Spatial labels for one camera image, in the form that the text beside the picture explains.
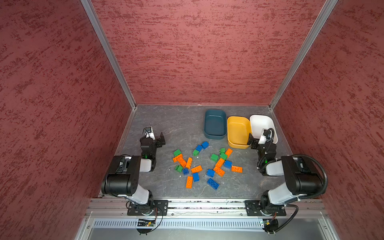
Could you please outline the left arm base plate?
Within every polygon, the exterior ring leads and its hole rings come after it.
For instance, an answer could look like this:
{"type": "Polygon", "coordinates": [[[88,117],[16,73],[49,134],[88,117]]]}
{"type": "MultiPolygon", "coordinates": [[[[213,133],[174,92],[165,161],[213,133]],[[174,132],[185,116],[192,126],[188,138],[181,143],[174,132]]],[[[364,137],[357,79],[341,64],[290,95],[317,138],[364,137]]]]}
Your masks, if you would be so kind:
{"type": "Polygon", "coordinates": [[[166,216],[168,211],[168,200],[153,200],[148,204],[139,205],[129,202],[127,216],[166,216]]]}

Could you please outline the yellow plastic bin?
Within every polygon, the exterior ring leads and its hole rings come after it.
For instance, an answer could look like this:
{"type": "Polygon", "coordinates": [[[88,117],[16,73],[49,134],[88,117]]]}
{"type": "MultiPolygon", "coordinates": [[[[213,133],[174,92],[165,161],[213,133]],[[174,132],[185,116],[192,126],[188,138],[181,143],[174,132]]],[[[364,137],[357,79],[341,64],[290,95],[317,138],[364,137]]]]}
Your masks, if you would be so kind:
{"type": "Polygon", "coordinates": [[[250,120],[245,117],[230,116],[227,120],[228,144],[231,148],[247,149],[249,134],[252,133],[250,120]]]}

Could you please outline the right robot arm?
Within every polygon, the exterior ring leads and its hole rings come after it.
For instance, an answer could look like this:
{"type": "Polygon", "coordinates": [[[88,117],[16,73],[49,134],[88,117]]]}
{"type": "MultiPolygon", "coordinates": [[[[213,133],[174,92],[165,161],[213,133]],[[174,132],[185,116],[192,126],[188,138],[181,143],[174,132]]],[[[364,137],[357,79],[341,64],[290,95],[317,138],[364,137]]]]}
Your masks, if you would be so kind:
{"type": "Polygon", "coordinates": [[[276,145],[273,143],[275,130],[263,130],[256,139],[249,134],[247,144],[257,150],[257,170],[263,176],[283,176],[285,182],[265,191],[259,200],[245,201],[248,216],[285,216],[285,207],[293,202],[311,199],[325,193],[328,177],[325,169],[314,158],[307,155],[291,155],[276,158],[276,145]]]}

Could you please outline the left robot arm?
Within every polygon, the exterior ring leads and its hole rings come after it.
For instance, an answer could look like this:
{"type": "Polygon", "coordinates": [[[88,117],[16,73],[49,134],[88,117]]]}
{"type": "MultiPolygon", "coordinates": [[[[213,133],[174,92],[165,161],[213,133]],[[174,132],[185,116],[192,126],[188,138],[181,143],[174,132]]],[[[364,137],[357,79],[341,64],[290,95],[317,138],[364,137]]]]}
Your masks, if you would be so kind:
{"type": "Polygon", "coordinates": [[[140,138],[142,153],[139,156],[123,154],[113,157],[101,183],[102,194],[127,199],[135,211],[144,216],[163,213],[163,208],[156,204],[152,192],[139,184],[139,176],[140,173],[155,170],[157,149],[165,144],[163,133],[155,136],[152,127],[144,128],[140,138]]]}

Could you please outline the blue lego top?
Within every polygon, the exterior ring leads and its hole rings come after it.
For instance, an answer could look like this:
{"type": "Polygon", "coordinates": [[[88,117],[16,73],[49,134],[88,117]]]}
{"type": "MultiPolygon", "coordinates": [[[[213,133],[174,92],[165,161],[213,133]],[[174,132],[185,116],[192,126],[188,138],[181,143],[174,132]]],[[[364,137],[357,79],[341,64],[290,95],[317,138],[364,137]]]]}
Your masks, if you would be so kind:
{"type": "Polygon", "coordinates": [[[196,147],[196,150],[197,150],[198,152],[200,152],[202,149],[203,149],[203,146],[201,146],[201,145],[198,145],[198,146],[196,147]]]}
{"type": "Polygon", "coordinates": [[[202,143],[202,147],[203,147],[203,149],[205,150],[206,148],[209,147],[209,143],[208,143],[207,141],[203,142],[203,143],[202,143]]]}

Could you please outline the teal plastic bin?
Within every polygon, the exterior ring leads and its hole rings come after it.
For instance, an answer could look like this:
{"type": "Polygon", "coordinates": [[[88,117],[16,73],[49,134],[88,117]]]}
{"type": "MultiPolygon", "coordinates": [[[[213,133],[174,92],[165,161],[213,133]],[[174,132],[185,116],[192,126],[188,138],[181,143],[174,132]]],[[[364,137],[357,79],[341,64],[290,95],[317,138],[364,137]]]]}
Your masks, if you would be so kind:
{"type": "Polygon", "coordinates": [[[227,115],[223,110],[206,110],[204,135],[212,140],[221,140],[227,135],[227,115]]]}

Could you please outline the white plastic bin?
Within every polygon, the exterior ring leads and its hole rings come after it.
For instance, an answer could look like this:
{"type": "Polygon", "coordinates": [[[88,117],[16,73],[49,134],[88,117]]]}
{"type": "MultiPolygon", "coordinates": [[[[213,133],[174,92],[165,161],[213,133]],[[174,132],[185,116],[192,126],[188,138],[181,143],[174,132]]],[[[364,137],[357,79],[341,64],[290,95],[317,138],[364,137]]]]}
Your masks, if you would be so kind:
{"type": "Polygon", "coordinates": [[[250,123],[254,138],[260,139],[264,130],[272,128],[275,131],[273,143],[276,144],[278,142],[277,131],[274,122],[270,117],[264,115],[252,115],[250,116],[250,123]]]}

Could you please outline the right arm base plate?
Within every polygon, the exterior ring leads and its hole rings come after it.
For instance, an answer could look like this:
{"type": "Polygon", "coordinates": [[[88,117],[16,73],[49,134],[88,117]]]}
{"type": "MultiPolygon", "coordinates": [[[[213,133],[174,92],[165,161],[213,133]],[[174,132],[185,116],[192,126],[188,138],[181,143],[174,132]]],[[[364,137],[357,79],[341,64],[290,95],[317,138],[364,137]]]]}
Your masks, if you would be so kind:
{"type": "Polygon", "coordinates": [[[249,217],[285,217],[287,215],[285,207],[281,205],[261,203],[260,200],[245,200],[244,204],[249,217]]]}

